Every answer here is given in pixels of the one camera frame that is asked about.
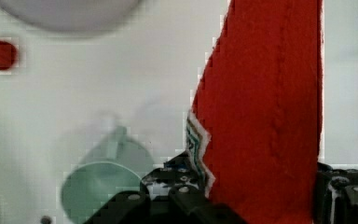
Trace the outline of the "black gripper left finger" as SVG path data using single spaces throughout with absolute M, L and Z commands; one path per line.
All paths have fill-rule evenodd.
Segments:
M 140 189 L 113 196 L 84 224 L 248 224 L 205 196 L 204 181 L 186 152 L 142 178 Z

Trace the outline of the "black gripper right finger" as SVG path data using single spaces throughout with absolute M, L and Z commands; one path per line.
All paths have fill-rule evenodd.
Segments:
M 318 163 L 314 224 L 358 224 L 358 170 Z

